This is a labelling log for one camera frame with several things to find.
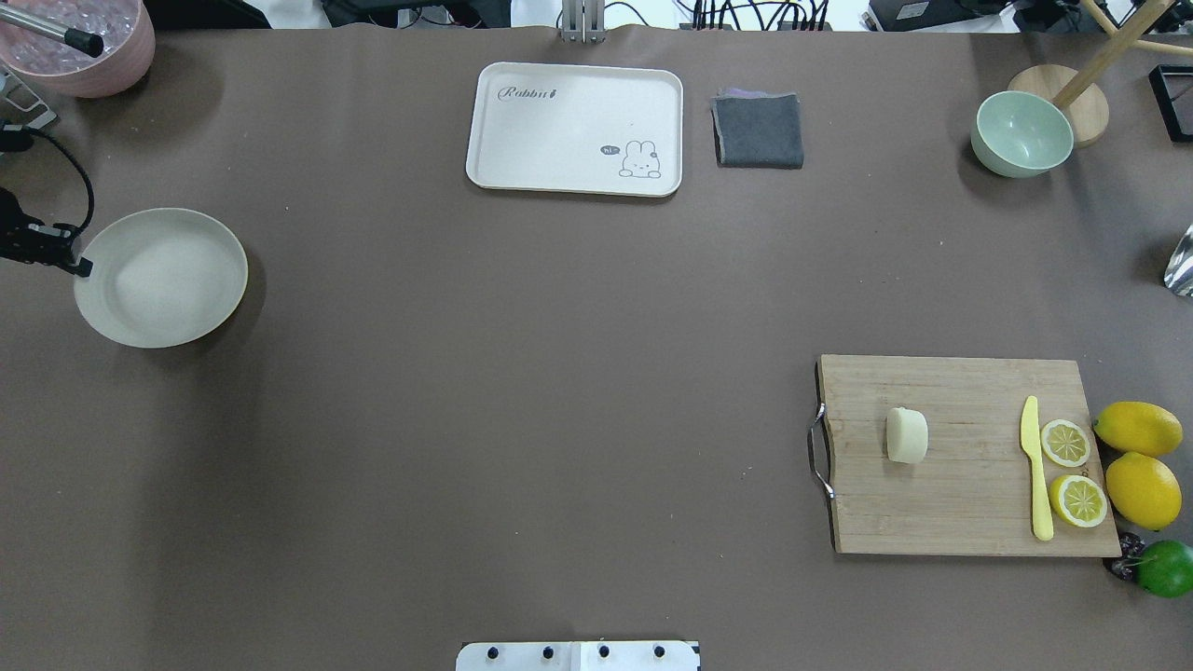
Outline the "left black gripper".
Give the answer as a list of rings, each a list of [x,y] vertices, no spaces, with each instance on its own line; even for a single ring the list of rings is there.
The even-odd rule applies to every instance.
[[[75,226],[44,224],[24,213],[17,197],[7,187],[1,187],[1,253],[5,258],[27,264],[55,265],[78,279],[88,279],[93,263],[84,256],[75,260]]]

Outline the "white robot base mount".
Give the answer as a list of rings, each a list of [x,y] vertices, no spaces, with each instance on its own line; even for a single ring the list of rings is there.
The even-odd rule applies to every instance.
[[[698,644],[682,640],[474,642],[456,670],[700,670]]]

